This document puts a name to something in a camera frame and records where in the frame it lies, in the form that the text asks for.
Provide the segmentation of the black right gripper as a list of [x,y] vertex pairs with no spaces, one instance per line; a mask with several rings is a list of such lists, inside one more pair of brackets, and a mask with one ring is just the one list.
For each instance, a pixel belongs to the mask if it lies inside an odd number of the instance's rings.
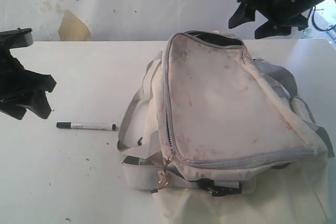
[[308,0],[237,0],[238,9],[228,21],[233,29],[244,23],[255,21],[255,9],[267,18],[267,21],[255,30],[255,38],[288,36],[293,27],[303,30],[308,27],[308,19],[302,13],[312,5]]

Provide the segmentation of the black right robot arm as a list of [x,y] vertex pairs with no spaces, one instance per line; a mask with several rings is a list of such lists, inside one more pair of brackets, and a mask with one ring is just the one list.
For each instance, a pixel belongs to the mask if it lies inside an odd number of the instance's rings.
[[255,30],[255,38],[288,36],[293,27],[304,30],[308,18],[303,12],[325,0],[237,0],[238,9],[228,21],[233,29],[244,23],[255,21],[255,12],[260,12],[267,21]]

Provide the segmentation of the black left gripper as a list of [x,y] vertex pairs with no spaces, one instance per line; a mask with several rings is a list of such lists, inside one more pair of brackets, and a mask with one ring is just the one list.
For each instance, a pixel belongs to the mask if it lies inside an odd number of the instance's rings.
[[21,120],[30,110],[41,119],[48,119],[51,107],[45,91],[52,93],[56,84],[50,74],[26,70],[9,49],[1,48],[2,113]]

